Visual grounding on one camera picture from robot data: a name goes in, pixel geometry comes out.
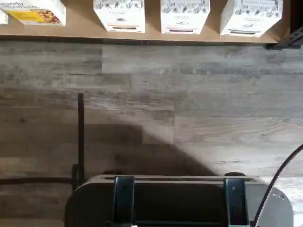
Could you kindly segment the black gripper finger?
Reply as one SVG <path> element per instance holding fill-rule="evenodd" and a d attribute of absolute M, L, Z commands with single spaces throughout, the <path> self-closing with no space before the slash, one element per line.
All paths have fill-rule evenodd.
<path fill-rule="evenodd" d="M 224 175 L 223 190 L 227 226 L 248 226 L 245 175 L 229 172 Z"/>
<path fill-rule="evenodd" d="M 134 177 L 117 176 L 114 183 L 113 226 L 135 226 Z"/>

